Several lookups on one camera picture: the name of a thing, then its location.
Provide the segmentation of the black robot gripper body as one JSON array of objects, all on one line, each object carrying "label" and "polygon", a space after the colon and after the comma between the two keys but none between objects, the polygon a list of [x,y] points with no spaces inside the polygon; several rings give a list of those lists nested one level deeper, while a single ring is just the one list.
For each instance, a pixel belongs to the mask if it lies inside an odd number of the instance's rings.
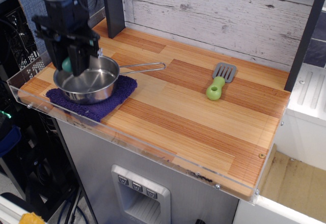
[{"label": "black robot gripper body", "polygon": [[98,57],[100,36],[89,27],[88,1],[43,1],[47,15],[34,15],[32,21],[36,26],[36,36],[44,40],[50,58],[52,57],[50,40],[60,40],[61,37],[68,38],[69,45],[84,48],[90,57]]}]

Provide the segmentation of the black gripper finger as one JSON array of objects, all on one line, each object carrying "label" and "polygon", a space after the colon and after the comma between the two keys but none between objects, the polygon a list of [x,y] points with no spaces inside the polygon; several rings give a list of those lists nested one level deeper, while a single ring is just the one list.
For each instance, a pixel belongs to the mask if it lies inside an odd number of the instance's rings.
[{"label": "black gripper finger", "polygon": [[63,62],[69,58],[69,40],[66,37],[61,37],[60,40],[51,39],[50,42],[52,47],[52,62],[56,68],[62,68]]},{"label": "black gripper finger", "polygon": [[84,48],[76,45],[68,47],[68,55],[73,75],[80,76],[88,68],[90,56]]}]

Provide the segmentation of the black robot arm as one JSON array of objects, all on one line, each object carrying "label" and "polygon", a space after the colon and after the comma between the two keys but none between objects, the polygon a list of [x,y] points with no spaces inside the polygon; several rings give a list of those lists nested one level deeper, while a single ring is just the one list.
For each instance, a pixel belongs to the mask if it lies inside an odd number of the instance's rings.
[{"label": "black robot arm", "polygon": [[87,0],[43,0],[47,14],[35,15],[36,36],[43,39],[58,70],[69,59],[74,76],[89,67],[90,58],[100,54],[100,36],[89,27]]}]

